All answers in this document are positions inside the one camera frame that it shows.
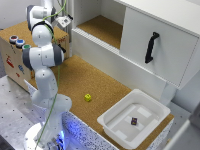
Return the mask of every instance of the white plastic bin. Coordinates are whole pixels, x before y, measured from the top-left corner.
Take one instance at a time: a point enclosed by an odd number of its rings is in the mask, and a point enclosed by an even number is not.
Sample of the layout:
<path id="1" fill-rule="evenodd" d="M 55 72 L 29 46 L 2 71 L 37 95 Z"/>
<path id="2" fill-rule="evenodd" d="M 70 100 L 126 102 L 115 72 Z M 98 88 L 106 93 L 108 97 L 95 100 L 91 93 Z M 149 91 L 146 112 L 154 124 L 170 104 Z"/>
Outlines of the white plastic bin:
<path id="1" fill-rule="evenodd" d="M 133 90 L 97 120 L 105 133 L 126 149 L 136 149 L 169 115 L 170 109 L 140 90 Z M 137 118 L 137 125 L 131 120 Z"/>

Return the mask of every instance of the yellow cube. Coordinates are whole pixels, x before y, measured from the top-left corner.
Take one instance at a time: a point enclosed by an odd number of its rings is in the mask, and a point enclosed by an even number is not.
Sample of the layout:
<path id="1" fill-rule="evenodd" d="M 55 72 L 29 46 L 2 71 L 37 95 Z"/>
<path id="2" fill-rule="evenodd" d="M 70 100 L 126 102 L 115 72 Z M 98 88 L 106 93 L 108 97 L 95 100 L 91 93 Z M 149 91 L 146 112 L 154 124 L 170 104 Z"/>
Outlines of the yellow cube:
<path id="1" fill-rule="evenodd" d="M 86 95 L 85 95 L 85 101 L 90 102 L 91 99 L 92 99 L 92 97 L 91 97 L 90 94 L 86 94 Z"/>

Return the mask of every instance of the white cabinet door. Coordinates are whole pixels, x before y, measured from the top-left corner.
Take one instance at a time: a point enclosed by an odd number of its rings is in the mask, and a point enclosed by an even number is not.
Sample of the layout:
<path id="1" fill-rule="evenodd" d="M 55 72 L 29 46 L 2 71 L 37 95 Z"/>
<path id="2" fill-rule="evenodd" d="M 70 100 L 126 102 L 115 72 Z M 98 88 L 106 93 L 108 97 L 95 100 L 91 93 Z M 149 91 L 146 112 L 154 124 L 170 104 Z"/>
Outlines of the white cabinet door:
<path id="1" fill-rule="evenodd" d="M 145 56 L 153 32 L 160 37 L 154 40 L 153 60 L 146 64 Z M 191 34 L 127 8 L 120 54 L 179 86 L 197 40 Z"/>

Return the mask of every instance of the drawer handle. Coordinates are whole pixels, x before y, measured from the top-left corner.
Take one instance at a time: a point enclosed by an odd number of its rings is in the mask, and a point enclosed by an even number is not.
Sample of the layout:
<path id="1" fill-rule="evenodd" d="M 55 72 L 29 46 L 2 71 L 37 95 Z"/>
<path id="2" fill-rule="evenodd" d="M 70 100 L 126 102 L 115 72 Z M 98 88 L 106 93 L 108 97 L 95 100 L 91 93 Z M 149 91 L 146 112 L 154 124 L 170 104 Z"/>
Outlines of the drawer handle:
<path id="1" fill-rule="evenodd" d="M 156 32 L 153 32 L 153 36 L 151 37 L 150 41 L 149 41 L 149 45 L 148 45 L 148 49 L 147 49 L 147 54 L 145 57 L 145 63 L 148 64 L 149 62 L 151 62 L 153 60 L 153 57 L 151 57 L 151 53 L 153 50 L 153 45 L 154 45 L 154 40 L 157 39 L 160 35 Z"/>

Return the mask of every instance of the white robotic arm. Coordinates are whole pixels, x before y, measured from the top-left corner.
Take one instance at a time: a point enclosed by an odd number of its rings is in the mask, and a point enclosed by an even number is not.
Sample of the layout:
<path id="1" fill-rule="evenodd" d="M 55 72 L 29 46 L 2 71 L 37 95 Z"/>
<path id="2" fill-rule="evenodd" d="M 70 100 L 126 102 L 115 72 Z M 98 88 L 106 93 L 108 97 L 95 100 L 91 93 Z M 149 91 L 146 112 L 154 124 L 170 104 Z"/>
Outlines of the white robotic arm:
<path id="1" fill-rule="evenodd" d="M 35 71 L 38 90 L 33 93 L 31 99 L 33 104 L 47 109 L 46 123 L 38 130 L 34 139 L 29 140 L 30 143 L 25 145 L 25 150 L 31 146 L 34 149 L 37 144 L 37 150 L 66 149 L 67 144 L 64 137 L 60 138 L 58 135 L 61 135 L 63 130 L 61 114 L 70 110 L 72 102 L 69 97 L 57 94 L 56 78 L 49 68 L 58 66 L 64 61 L 64 51 L 60 46 L 51 42 L 53 38 L 51 24 L 56 21 L 53 0 L 41 0 L 41 4 L 42 6 L 28 6 L 26 10 L 28 28 L 38 47 L 23 50 L 23 63 L 30 70 Z"/>

